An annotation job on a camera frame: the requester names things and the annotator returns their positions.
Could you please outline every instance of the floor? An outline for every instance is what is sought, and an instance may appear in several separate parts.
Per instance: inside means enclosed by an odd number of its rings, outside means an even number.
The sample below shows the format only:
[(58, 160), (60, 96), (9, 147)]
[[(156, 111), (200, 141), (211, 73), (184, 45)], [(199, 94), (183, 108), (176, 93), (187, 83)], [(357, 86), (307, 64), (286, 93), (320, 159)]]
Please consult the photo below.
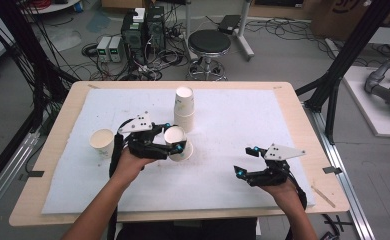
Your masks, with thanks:
[[(82, 42), (76, 47), (61, 51), (61, 54), (72, 66), (76, 75), (82, 79), (90, 79), (96, 76), (93, 75), (96, 69), (87, 64), (88, 59), (81, 55), (81, 49), (86, 44), (96, 42), (101, 35), (120, 33), (122, 14), (103, 11), (99, 8), (99, 3), (94, 0), (85, 3), (88, 4), (83, 13), (76, 14), (73, 9), (66, 9), (46, 14), (43, 20), (47, 27), (52, 29), (53, 34), (58, 32), (55, 30), (78, 32)], [(214, 22), (220, 22), (223, 15), (238, 14), (240, 11), (240, 6), (237, 4), (232, 7), (229, 6), (231, 4), (227, 4), (224, 9), (214, 6), (205, 9), (201, 5), (195, 3), (194, 5), (194, 18), (191, 22), (193, 29), (215, 28), (215, 25), (205, 15)], [(179, 9), (178, 16), (183, 15), (182, 8)], [(321, 42), (311, 37), (309, 40), (284, 40), (282, 35), (278, 37), (271, 33), (273, 31), (268, 32), (265, 28), (260, 28), (259, 24), (251, 22), (245, 33), (255, 53), (255, 57), (249, 62), (231, 38), (232, 45), (229, 53), (220, 59), (226, 67), (229, 81), (288, 81), (297, 89), (319, 78), (332, 64), (331, 55), (323, 51), (325, 48)], [(302, 28), (308, 25), (297, 24), (296, 26), (303, 33)], [(300, 38), (299, 35), (288, 32), (284, 36), (290, 39)], [(386, 56), (376, 51), (376, 48), (377, 46), (368, 46), (355, 64), (369, 63), (372, 67), (379, 66), (376, 60), (383, 61)], [(64, 65), (63, 60), (60, 60), (60, 65)], [(112, 64), (109, 67), (111, 72), (118, 72), (123, 65)], [(63, 69), (72, 73), (70, 68), (64, 67)], [(186, 71), (187, 66), (167, 68), (162, 71), (161, 80), (184, 80)], [(0, 73), (1, 153), (33, 106), (32, 93), (28, 85), (7, 55), (0, 58)], [(300, 96), (300, 100), (308, 99), (309, 95), (310, 93)], [(325, 114), (326, 105), (323, 108), (323, 115), (326, 116)], [(390, 239), (390, 138), (373, 135), (344, 84), (340, 86), (334, 130), (336, 146), (371, 225), (374, 238)], [(37, 148), (43, 140), (44, 136), (39, 140)], [(31, 168), (36, 158), (37, 153), (29, 159), (26, 167)], [(23, 174), (25, 174), (24, 167), (0, 200), (0, 239), (59, 239), (69, 227), (68, 225), (25, 228), (15, 228), (9, 225), (9, 215), (25, 184), (25, 181), (19, 179)], [(348, 213), (331, 215), (331, 218), (334, 221), (339, 219), (338, 228), (341, 232), (341, 239), (360, 239), (352, 226)], [(331, 227), (325, 223), (321, 215), (312, 215), (310, 219), (319, 238), (327, 231), (332, 232)], [(288, 223), (285, 217), (269, 217), (260, 218), (260, 226), (262, 235), (258, 239), (283, 239)]]

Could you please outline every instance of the paper cup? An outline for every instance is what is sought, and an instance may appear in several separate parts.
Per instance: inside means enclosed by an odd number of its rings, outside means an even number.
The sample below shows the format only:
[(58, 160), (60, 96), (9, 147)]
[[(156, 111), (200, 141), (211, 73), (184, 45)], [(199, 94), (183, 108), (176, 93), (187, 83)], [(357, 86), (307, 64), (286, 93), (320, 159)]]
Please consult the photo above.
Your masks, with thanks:
[(174, 125), (183, 128), (185, 133), (189, 133), (194, 128), (194, 116), (195, 113), (188, 116), (180, 116), (179, 114), (174, 113)]
[(114, 134), (109, 129), (101, 129), (92, 134), (90, 145), (101, 159), (111, 159), (114, 149)]
[(191, 115), (195, 110), (194, 93), (189, 87), (179, 87), (176, 89), (176, 99), (174, 101), (174, 113), (180, 116)]
[(186, 146), (182, 153), (170, 155), (169, 158), (173, 161), (183, 161), (188, 159), (193, 153), (192, 143), (186, 138), (186, 133), (181, 127), (171, 127), (164, 133), (164, 140), (166, 144), (181, 142), (186, 140)]

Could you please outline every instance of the table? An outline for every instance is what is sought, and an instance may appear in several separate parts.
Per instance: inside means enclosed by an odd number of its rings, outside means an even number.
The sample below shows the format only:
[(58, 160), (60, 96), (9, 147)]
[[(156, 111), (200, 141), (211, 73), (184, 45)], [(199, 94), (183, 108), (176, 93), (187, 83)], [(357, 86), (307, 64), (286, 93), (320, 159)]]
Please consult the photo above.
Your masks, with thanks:
[[(58, 115), (50, 135), (34, 166), (34, 171), (44, 171), (41, 178), (29, 178), (17, 204), (10, 216), (12, 226), (35, 226), (72, 223), (78, 214), (42, 215), (41, 210), (49, 192), (50, 182), (58, 159), (66, 146), (68, 136), (90, 89), (175, 89), (181, 85), (193, 89), (256, 89), (273, 90), (294, 145), (305, 149), (303, 168), (312, 186), (316, 205), (307, 209), (307, 213), (345, 212), (349, 204), (334, 174), (325, 174), (322, 168), (330, 164), (322, 150), (313, 128), (299, 103), (294, 89), (285, 82), (77, 82)], [(206, 218), (230, 218), (265, 215), (282, 215), (275, 209), (232, 209), (203, 211), (164, 211), (144, 213), (120, 213), (118, 221), (154, 221)]]

